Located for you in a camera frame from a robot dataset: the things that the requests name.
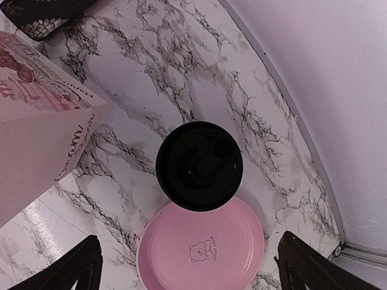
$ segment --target black lid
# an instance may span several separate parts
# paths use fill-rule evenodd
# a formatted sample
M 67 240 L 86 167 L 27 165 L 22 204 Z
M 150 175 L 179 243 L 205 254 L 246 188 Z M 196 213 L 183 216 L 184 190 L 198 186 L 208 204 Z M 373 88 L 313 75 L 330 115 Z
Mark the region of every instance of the black lid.
M 167 136 L 156 159 L 163 191 L 181 207 L 213 210 L 235 194 L 242 180 L 242 155 L 232 136 L 208 122 L 191 122 Z

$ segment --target bear illustration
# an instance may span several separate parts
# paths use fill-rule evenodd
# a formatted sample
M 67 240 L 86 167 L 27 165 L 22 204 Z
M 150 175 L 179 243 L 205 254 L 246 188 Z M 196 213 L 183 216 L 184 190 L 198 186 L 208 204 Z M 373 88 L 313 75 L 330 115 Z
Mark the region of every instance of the bear illustration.
M 197 261 L 203 262 L 205 260 L 212 260 L 213 253 L 211 249 L 211 241 L 206 240 L 205 242 L 199 242 L 196 245 L 189 246 L 189 255 L 192 263 Z

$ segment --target marble countertop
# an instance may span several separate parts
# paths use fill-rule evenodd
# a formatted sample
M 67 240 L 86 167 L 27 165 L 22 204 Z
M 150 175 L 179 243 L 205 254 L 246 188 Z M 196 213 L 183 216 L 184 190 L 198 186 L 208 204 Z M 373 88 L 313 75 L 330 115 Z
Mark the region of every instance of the marble countertop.
M 0 28 L 17 32 L 3 16 Z M 265 254 L 252 289 L 280 289 L 273 260 L 290 230 L 324 256 L 339 234 L 324 185 L 275 82 L 217 0 L 103 0 L 42 43 L 28 40 L 111 104 L 77 170 L 0 229 L 7 289 L 96 234 L 101 289 L 142 290 L 135 257 L 168 203 L 157 150 L 182 123 L 227 129 L 244 158 L 238 196 L 257 212 Z

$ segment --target pink paper bag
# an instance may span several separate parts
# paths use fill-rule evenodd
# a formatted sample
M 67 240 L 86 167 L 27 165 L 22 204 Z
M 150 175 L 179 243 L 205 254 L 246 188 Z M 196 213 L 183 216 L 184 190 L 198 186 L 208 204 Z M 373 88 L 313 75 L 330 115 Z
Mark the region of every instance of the pink paper bag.
M 106 103 L 0 31 L 0 227 L 69 174 Z

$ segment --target pink plastic bowl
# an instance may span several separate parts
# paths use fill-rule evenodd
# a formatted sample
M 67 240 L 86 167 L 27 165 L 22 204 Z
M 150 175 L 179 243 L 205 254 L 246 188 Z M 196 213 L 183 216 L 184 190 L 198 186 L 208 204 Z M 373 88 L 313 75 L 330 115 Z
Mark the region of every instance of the pink plastic bowl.
M 137 269 L 147 290 L 242 290 L 263 252 L 261 224 L 240 199 L 204 213 L 170 203 L 146 227 Z

